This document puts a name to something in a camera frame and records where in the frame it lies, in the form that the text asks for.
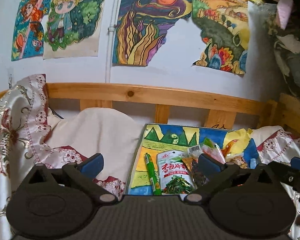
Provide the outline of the white green seaweed snack bag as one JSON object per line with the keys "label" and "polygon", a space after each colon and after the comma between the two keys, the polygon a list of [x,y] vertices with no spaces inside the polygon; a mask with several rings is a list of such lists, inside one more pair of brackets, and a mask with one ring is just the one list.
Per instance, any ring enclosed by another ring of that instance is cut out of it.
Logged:
{"label": "white green seaweed snack bag", "polygon": [[190,172],[183,162],[187,154],[171,150],[157,154],[157,167],[162,194],[189,194],[194,190]]}

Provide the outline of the mixed nuts clear packet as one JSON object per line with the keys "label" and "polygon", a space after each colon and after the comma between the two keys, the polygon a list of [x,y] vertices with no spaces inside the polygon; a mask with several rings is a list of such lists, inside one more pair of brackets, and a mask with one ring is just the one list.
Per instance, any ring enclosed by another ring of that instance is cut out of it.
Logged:
{"label": "mixed nuts clear packet", "polygon": [[240,168],[249,168],[247,162],[244,159],[244,153],[227,154],[225,157],[226,162],[232,162],[238,165]]}

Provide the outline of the swirly sun drawing poster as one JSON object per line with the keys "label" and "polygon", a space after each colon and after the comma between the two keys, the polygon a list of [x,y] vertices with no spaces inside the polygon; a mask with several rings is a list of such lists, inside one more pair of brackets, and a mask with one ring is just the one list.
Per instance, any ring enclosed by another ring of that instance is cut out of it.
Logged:
{"label": "swirly sun drawing poster", "polygon": [[168,30],[191,16],[192,0],[121,0],[113,64],[145,67],[166,42]]}

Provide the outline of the white wall pipe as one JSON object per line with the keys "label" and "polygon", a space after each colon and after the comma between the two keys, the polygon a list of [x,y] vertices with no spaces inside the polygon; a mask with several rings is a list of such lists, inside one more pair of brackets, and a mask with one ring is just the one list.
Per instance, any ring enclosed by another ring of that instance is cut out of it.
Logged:
{"label": "white wall pipe", "polygon": [[112,67],[112,55],[113,55],[113,43],[114,35],[117,25],[117,17],[120,9],[120,0],[114,0],[114,6],[111,11],[110,24],[108,27],[108,45],[106,55],[106,70],[105,70],[105,83],[110,83],[111,67]]}

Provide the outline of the dark dried fruit packet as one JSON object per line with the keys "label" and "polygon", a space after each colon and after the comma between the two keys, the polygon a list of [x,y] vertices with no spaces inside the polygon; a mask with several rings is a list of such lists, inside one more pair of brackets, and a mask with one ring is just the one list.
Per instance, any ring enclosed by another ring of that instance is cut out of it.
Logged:
{"label": "dark dried fruit packet", "polygon": [[209,179],[199,170],[199,165],[194,159],[191,163],[191,173],[196,188],[199,188],[209,182]]}

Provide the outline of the floral satin bedspread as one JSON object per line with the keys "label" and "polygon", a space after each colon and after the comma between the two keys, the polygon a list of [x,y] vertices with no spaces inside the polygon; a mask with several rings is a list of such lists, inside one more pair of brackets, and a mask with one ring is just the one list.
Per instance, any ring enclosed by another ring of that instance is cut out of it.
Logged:
{"label": "floral satin bedspread", "polygon": [[[0,98],[0,239],[15,239],[6,208],[34,165],[61,168],[88,159],[70,146],[51,148],[47,144],[51,111],[45,86],[45,75],[31,75]],[[292,158],[300,158],[300,138],[279,126],[252,130],[251,137],[260,162],[249,169],[272,161],[290,165]],[[131,195],[126,194],[127,181],[112,176],[98,180],[97,175],[93,181],[115,195],[118,202],[98,209],[85,228],[63,239],[300,239],[300,193],[282,182],[296,208],[288,235],[237,237],[211,222],[203,208],[186,203],[187,194]]]}

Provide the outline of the cream pillow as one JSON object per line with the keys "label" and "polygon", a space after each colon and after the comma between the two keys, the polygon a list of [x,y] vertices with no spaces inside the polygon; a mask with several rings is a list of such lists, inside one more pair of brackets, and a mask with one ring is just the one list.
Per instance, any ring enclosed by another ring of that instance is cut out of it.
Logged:
{"label": "cream pillow", "polygon": [[70,146],[89,158],[95,153],[104,157],[104,168],[98,180],[109,176],[125,182],[133,161],[143,125],[117,110],[87,108],[76,116],[60,119],[48,114],[51,148]]}

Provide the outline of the dinosaur drawing paper liner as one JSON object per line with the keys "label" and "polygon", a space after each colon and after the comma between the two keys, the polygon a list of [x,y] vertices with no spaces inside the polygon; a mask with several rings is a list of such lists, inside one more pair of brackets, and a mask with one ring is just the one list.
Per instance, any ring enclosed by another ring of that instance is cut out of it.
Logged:
{"label": "dinosaur drawing paper liner", "polygon": [[146,124],[141,132],[133,162],[127,179],[126,194],[150,196],[152,187],[149,181],[144,155],[148,153],[157,171],[156,157],[161,152],[177,150],[186,152],[189,147],[201,144],[205,138],[209,138],[224,148],[230,141],[242,139],[243,135],[249,136],[252,130],[241,130],[239,135],[236,131],[233,135],[228,135],[232,130],[216,126],[211,128],[178,126],[167,124]]}

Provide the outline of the grey shallow tray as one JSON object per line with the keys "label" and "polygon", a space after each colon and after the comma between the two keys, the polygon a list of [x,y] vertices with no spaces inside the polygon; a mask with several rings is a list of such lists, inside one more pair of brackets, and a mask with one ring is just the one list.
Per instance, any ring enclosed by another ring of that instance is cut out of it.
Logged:
{"label": "grey shallow tray", "polygon": [[204,139],[210,139],[221,150],[229,149],[230,158],[242,155],[247,167],[260,162],[256,144],[251,137],[251,129],[217,129],[168,124],[146,124],[138,141],[134,160],[127,179],[126,193],[150,196],[152,187],[149,181],[145,154],[149,154],[157,171],[157,155],[162,152],[186,153],[188,148],[201,145]]}

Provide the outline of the orange red clear snack bag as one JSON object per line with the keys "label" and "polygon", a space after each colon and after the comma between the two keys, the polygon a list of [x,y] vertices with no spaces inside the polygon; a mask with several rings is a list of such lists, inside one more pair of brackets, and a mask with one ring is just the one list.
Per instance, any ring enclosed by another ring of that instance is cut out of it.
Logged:
{"label": "orange red clear snack bag", "polygon": [[232,161],[235,158],[241,157],[243,153],[230,153],[230,150],[234,146],[237,140],[230,141],[225,149],[221,149],[217,143],[212,141],[209,138],[205,138],[201,144],[202,152],[206,155],[209,155],[216,161],[220,162],[221,164],[226,163],[227,161]]}

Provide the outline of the landscape flowers drawing poster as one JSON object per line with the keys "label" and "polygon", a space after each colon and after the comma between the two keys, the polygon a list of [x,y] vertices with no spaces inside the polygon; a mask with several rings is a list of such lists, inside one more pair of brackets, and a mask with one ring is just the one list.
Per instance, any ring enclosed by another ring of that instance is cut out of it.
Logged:
{"label": "landscape flowers drawing poster", "polygon": [[192,0],[192,20],[206,45],[193,64],[245,74],[249,43],[247,0]]}

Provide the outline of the mermaid drawing poster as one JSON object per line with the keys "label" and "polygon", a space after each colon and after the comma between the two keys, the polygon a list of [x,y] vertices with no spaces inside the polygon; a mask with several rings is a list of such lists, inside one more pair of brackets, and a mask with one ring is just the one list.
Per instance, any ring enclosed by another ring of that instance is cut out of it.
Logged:
{"label": "mermaid drawing poster", "polygon": [[44,28],[42,19],[50,10],[51,0],[21,0],[13,29],[11,60],[42,56]]}

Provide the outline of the blond boy drawing poster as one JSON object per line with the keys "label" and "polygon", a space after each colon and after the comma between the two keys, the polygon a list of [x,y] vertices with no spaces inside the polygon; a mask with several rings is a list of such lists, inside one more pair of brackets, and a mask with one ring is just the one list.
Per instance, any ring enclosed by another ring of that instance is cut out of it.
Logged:
{"label": "blond boy drawing poster", "polygon": [[51,0],[43,59],[97,56],[105,0]]}

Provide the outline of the yellow snack bar packet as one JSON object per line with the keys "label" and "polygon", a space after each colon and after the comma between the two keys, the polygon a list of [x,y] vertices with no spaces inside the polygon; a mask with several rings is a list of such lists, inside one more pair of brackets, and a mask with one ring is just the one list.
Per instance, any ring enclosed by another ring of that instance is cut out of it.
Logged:
{"label": "yellow snack bar packet", "polygon": [[189,147],[186,150],[186,157],[182,158],[183,163],[186,165],[187,169],[191,172],[193,176],[196,173],[200,174],[198,159],[201,154],[202,148],[200,147],[200,145],[195,145]]}

